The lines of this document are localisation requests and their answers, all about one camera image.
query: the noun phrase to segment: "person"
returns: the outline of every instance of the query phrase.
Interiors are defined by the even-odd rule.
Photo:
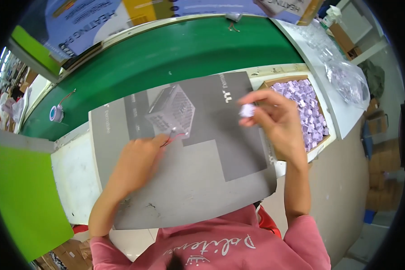
[[[6,122],[9,118],[9,113],[3,110],[3,105],[8,100],[9,94],[7,92],[2,92],[0,89],[0,129],[6,129]]]
[[[259,124],[276,150],[287,160],[285,214],[288,230],[283,239],[258,226],[254,205],[232,213],[178,227],[158,230],[154,244],[133,263],[108,238],[118,205],[144,186],[155,173],[168,139],[130,141],[120,154],[109,181],[90,214],[94,269],[300,269],[328,270],[330,258],[309,215],[311,193],[308,162],[295,101],[273,90],[244,96],[240,104],[258,101],[253,117],[239,124]]]

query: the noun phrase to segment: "black hair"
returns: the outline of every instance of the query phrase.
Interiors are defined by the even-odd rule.
[[[177,256],[174,252],[165,270],[184,270],[183,262],[181,261],[180,257]]]

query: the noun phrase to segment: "thermaltake logo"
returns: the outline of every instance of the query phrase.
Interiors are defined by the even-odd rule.
[[[219,77],[221,78],[222,88],[228,88],[227,81],[225,80],[225,76],[223,74],[219,74]],[[228,101],[232,100],[232,97],[229,97],[229,95],[231,95],[231,93],[226,92],[225,90],[222,90],[222,93],[224,94],[225,103],[229,103]]]

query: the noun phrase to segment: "cardboard box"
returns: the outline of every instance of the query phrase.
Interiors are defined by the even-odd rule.
[[[380,193],[379,193],[379,191],[371,188],[367,192],[366,209],[378,211],[379,207],[380,207]]]
[[[92,261],[88,258],[84,259],[78,240],[68,240],[62,245],[56,247],[53,252],[68,270],[88,270],[92,267]]]
[[[384,133],[389,126],[388,116],[384,111],[374,112],[367,118],[367,125],[369,126],[369,132],[372,135]]]
[[[286,83],[289,81],[299,81],[299,80],[305,80],[308,79],[307,75],[296,75],[296,76],[286,76],[286,77],[281,77],[281,78],[276,78],[276,79],[270,79],[267,81],[264,81],[263,84],[259,87],[258,90],[262,90],[262,89],[266,89],[266,88],[270,88],[271,86],[273,86],[273,84],[275,83]],[[321,109],[320,107],[320,102],[318,97],[315,98],[318,101],[318,111],[324,116],[324,119],[326,118],[326,116],[324,115],[324,111]],[[330,135],[327,136],[323,136],[322,141],[320,141],[316,147],[312,148],[311,150],[309,150],[308,153],[312,152],[313,150],[315,150],[316,148],[318,148],[323,142],[325,142],[327,139],[329,139]],[[286,161],[286,158],[284,155],[282,155],[279,151],[277,151],[275,148],[273,148],[275,156],[278,160],[281,161]]]
[[[366,209],[373,211],[396,210],[402,196],[403,183],[395,179],[384,181],[383,190],[371,188],[367,192]]]
[[[59,267],[56,266],[53,258],[48,253],[37,258],[36,262],[43,270],[59,270]]]
[[[342,49],[344,54],[348,56],[348,52],[354,49],[356,46],[349,36],[345,33],[345,31],[340,27],[339,24],[334,23],[332,26],[329,27],[330,31],[333,33],[333,36],[339,45],[339,47]]]
[[[374,112],[376,112],[379,107],[380,102],[376,98],[373,98],[369,102],[369,106],[367,107],[367,110],[363,113],[363,115],[367,118],[371,116]]]
[[[369,187],[375,188],[376,190],[384,189],[385,177],[382,172],[369,174]]]
[[[361,55],[362,51],[359,47],[354,47],[352,50],[348,51],[347,58],[351,61],[352,59],[356,58],[357,56]]]
[[[370,174],[400,170],[399,140],[390,139],[374,144],[368,165]]]

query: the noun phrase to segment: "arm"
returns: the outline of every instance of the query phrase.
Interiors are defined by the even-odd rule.
[[[108,236],[120,201],[143,187],[151,178],[164,151],[161,145],[167,139],[167,135],[159,134],[153,139],[132,140],[124,147],[106,187],[90,213],[88,229],[91,238]]]
[[[290,160],[286,165],[284,203],[288,227],[297,217],[308,215],[311,208],[307,156],[305,158],[297,157],[297,162]]]
[[[245,127],[259,124],[274,148],[286,157],[285,214],[290,226],[297,217],[308,215],[311,208],[308,157],[297,105],[273,90],[252,92],[239,103],[255,101],[260,106],[255,109],[254,116],[241,119],[240,124]]]

